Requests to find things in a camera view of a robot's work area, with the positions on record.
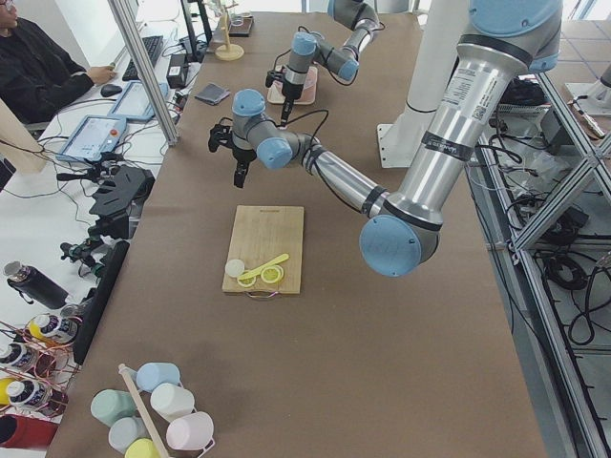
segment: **metal post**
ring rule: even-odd
[[[179,133],[174,124],[174,120],[168,112],[161,90],[159,89],[151,59],[137,31],[134,13],[130,9],[127,0],[108,0],[108,5],[113,12],[121,35],[123,35],[125,47],[132,56],[134,65],[136,65],[137,74],[151,101],[151,105],[157,116],[159,126],[165,135],[165,139],[168,141],[168,145],[174,146],[179,141]]]

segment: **bottle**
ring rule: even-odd
[[[24,343],[13,342],[4,351],[0,350],[1,365],[34,377],[49,377],[55,369],[55,358]]]
[[[32,410],[46,417],[56,417],[64,413],[68,396],[51,386],[36,380],[12,382],[7,386],[11,406]]]
[[[68,292],[35,267],[16,260],[4,266],[4,275],[8,277],[9,286],[21,297],[25,294],[53,310],[66,304]]]
[[[54,314],[38,315],[33,323],[40,328],[43,337],[58,344],[69,344],[78,332],[78,324],[74,320]]]

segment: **keyboard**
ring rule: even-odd
[[[142,42],[144,43],[144,48],[146,48],[146,52],[149,54],[149,58],[151,59],[153,67],[155,67],[159,56],[161,55],[161,51],[163,51],[163,36],[145,36],[144,38],[142,38]],[[140,79],[137,75],[136,65],[134,65],[133,60],[130,60],[129,65],[127,66],[127,70],[125,71],[121,79],[123,79],[123,81],[132,81],[135,79]]]

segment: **cutting board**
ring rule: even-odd
[[[280,283],[267,284],[260,278],[250,288],[238,285],[223,274],[222,291],[279,291],[299,294],[302,282],[304,241],[304,207],[238,205],[227,260],[243,260],[246,269],[253,269],[287,253],[290,258],[280,265],[284,278]]]

